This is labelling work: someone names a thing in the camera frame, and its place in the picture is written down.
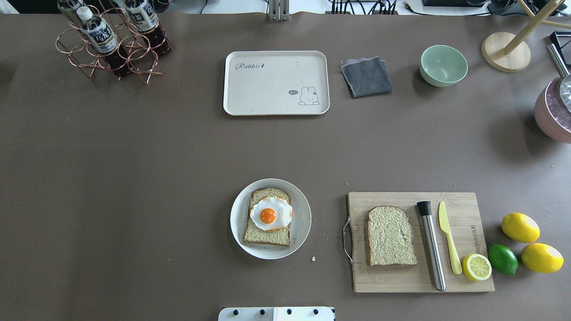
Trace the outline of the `bread slice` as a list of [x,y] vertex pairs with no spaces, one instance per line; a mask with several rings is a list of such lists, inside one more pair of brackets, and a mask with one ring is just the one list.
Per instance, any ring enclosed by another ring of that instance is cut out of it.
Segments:
[[290,225],[277,231],[263,231],[255,226],[249,217],[249,211],[253,205],[257,204],[263,197],[281,197],[291,205],[291,197],[285,191],[273,187],[265,187],[253,191],[249,201],[247,225],[244,231],[243,242],[256,244],[269,244],[282,247],[291,245]]
[[370,209],[366,221],[369,266],[416,265],[408,215],[396,206]]

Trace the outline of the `cream rabbit tray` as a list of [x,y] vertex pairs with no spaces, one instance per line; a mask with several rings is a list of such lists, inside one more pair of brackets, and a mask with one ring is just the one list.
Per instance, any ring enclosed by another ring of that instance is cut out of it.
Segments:
[[223,108],[232,116],[324,114],[330,108],[326,56],[316,50],[229,53]]

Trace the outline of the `fried egg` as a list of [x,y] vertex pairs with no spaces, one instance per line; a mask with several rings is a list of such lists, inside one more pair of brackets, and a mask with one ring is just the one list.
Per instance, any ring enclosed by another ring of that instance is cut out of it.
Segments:
[[281,197],[263,197],[249,210],[249,217],[263,231],[277,231],[289,226],[293,207]]

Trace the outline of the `white plate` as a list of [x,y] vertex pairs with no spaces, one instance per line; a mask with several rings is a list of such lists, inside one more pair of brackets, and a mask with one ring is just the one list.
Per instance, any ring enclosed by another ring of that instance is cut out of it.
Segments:
[[[248,221],[247,212],[252,199],[251,194],[257,189],[268,187],[281,189],[291,197],[294,218],[290,227],[291,245],[289,247],[243,242]],[[258,180],[246,186],[237,195],[230,212],[230,227],[237,244],[245,252],[260,259],[281,259],[294,253],[306,241],[311,230],[311,224],[312,213],[304,193],[292,183],[277,178]]]

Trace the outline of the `steel muddler black tip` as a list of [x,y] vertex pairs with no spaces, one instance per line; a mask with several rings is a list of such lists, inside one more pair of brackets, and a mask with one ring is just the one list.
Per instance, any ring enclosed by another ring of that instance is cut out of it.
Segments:
[[417,203],[417,208],[426,234],[426,245],[428,246],[430,256],[430,267],[434,277],[434,286],[437,291],[444,292],[447,289],[447,285],[445,283],[440,250],[437,244],[437,234],[431,211],[431,202],[420,201]]

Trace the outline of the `yellow plastic knife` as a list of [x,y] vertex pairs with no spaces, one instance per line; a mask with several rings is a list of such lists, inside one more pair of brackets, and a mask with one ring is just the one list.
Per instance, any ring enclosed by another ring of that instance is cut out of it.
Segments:
[[451,265],[451,270],[453,273],[459,275],[463,273],[462,264],[459,259],[457,249],[455,248],[455,242],[451,233],[451,226],[448,219],[448,213],[446,210],[445,202],[440,202],[438,207],[438,219],[441,231],[444,232],[447,245],[449,262]]

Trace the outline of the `green bowl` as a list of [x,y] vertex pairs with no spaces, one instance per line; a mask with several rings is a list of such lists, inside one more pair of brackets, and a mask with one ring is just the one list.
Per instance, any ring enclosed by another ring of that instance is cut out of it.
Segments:
[[468,63],[457,49],[448,45],[432,45],[422,53],[419,71],[430,85],[448,87],[466,77]]

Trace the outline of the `tea bottle right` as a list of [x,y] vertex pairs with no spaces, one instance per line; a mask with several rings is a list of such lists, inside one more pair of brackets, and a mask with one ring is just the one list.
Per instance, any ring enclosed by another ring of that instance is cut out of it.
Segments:
[[151,3],[148,0],[126,0],[125,6],[131,22],[144,36],[145,44],[159,56],[169,53],[170,42],[159,24]]

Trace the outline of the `halved lemon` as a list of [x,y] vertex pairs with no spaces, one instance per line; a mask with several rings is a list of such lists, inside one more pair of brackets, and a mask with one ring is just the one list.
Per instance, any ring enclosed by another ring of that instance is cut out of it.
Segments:
[[463,274],[473,281],[484,281],[491,277],[492,265],[481,254],[469,254],[462,260]]

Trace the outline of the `whole yellow lemon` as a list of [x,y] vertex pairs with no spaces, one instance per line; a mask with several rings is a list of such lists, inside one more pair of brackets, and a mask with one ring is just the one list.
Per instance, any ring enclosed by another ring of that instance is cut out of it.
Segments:
[[533,243],[521,252],[521,260],[526,268],[533,272],[558,272],[564,264],[562,254],[553,246],[543,243]]
[[540,237],[540,227],[534,219],[523,213],[511,213],[502,218],[502,231],[510,239],[532,243]]

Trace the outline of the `wooden mug tree stand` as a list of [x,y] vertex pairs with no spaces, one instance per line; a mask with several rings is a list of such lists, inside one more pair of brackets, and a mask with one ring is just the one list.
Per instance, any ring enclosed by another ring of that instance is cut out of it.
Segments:
[[530,47],[524,40],[540,24],[561,27],[569,30],[570,24],[545,20],[551,13],[563,4],[562,0],[549,0],[537,13],[533,13],[522,0],[518,0],[524,12],[530,17],[527,25],[516,35],[508,32],[497,32],[488,35],[483,40],[481,52],[484,59],[497,70],[506,73],[516,73],[525,69],[531,60]]

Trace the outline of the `tea bottle left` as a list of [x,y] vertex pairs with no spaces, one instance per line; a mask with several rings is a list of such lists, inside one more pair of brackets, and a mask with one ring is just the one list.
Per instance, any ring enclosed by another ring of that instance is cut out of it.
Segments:
[[85,6],[83,0],[57,0],[57,8],[67,18],[69,23],[74,27],[80,28],[82,21],[80,20],[77,10]]

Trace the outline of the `pink bowl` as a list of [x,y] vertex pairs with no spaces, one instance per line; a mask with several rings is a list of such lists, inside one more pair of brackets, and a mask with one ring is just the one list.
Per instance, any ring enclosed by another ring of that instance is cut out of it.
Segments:
[[560,77],[553,79],[541,91],[534,106],[534,117],[539,128],[553,140],[571,142],[571,115],[559,95]]

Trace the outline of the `metal ice scoop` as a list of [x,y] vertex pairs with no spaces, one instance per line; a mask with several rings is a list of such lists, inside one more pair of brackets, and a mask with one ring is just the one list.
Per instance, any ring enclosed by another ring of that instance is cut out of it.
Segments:
[[569,77],[570,71],[565,65],[565,62],[563,61],[562,57],[559,55],[557,49],[555,48],[555,45],[551,43],[550,45],[547,45],[545,49],[548,51],[549,57],[551,58],[551,61],[554,63],[555,69],[559,73],[559,77],[560,78]]

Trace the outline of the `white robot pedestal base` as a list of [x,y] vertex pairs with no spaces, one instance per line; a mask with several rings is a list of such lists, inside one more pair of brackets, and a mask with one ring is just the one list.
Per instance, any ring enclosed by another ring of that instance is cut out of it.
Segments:
[[219,321],[335,321],[334,307],[226,307],[218,315]]

